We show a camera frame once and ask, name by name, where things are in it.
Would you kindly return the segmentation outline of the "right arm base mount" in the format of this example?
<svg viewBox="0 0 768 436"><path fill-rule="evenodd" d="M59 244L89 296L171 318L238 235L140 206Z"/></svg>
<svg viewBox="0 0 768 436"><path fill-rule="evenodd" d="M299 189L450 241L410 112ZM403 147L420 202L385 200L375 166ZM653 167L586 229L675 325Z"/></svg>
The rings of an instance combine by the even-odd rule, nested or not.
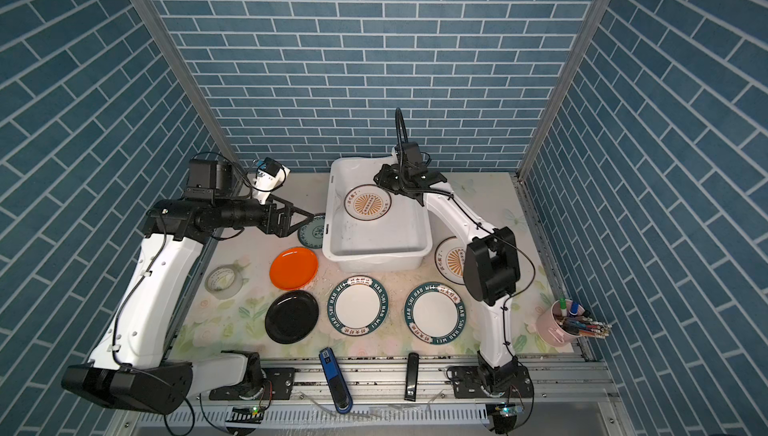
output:
<svg viewBox="0 0 768 436"><path fill-rule="evenodd" d="M449 366L446 376L457 399L526 399L534 395L528 368L519 363L493 369L485 365Z"/></svg>

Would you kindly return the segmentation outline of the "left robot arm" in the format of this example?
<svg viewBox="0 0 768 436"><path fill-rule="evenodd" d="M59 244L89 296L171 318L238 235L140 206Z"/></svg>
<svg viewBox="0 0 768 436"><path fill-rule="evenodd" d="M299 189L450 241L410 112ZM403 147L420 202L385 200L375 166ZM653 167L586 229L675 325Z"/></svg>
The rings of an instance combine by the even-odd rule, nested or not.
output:
<svg viewBox="0 0 768 436"><path fill-rule="evenodd" d="M148 210L138 262L112 322L87 361L65 369L62 388L104 408L161 415L219 388L241 399L262 396L257 353L225 352L198 363L164 357L187 277L217 231L252 227L285 238L313 219L276 196L289 174L271 158L252 175L229 160L190 160L182 197Z"/></svg>

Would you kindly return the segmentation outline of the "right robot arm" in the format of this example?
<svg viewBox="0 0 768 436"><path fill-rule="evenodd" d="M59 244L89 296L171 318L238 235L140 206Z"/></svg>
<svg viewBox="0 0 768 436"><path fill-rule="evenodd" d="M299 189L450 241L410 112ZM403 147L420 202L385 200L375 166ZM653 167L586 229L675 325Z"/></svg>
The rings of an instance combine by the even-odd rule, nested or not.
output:
<svg viewBox="0 0 768 436"><path fill-rule="evenodd" d="M384 164L373 177L381 189L417 201L465 244L464 286L483 307L478 364L488 378L500 381L518 372L508 331L509 304L518 295L522 271L513 231L497 228L483 220L456 195L445 176L437 171L422 171L414 176L398 164Z"/></svg>

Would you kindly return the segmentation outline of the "orange sunburst plate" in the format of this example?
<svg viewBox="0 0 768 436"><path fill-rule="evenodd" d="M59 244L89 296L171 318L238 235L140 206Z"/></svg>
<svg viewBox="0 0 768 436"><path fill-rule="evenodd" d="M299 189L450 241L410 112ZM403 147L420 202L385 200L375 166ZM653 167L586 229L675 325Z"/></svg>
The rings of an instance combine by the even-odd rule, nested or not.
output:
<svg viewBox="0 0 768 436"><path fill-rule="evenodd" d="M344 198L346 213L357 221L370 222L381 219L390 210L391 195L373 184L351 189Z"/></svg>
<svg viewBox="0 0 768 436"><path fill-rule="evenodd" d="M465 245L457 237L443 240L435 250L435 266L446 280L464 286Z"/></svg>

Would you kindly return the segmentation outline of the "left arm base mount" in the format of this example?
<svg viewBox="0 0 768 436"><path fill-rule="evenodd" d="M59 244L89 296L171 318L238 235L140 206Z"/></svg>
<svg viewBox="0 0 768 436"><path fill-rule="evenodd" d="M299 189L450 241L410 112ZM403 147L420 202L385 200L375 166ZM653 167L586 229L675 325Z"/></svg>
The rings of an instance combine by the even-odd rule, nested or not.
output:
<svg viewBox="0 0 768 436"><path fill-rule="evenodd" d="M296 370L287 367L266 368L255 377L234 386L211 390L211 401L269 402L289 400L292 394Z"/></svg>

